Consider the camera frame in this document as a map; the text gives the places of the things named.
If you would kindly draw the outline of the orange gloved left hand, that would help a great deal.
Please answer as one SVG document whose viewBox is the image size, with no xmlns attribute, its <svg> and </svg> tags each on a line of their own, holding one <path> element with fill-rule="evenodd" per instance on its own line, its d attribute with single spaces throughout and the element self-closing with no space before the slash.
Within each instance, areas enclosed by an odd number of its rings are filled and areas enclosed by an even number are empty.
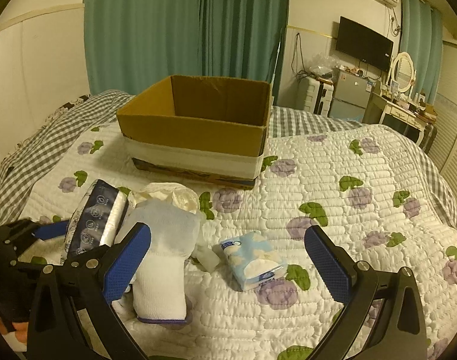
<svg viewBox="0 0 457 360">
<path fill-rule="evenodd" d="M 0 333 L 15 353 L 27 351 L 28 322 L 3 322 L 0 317 Z"/>
</svg>

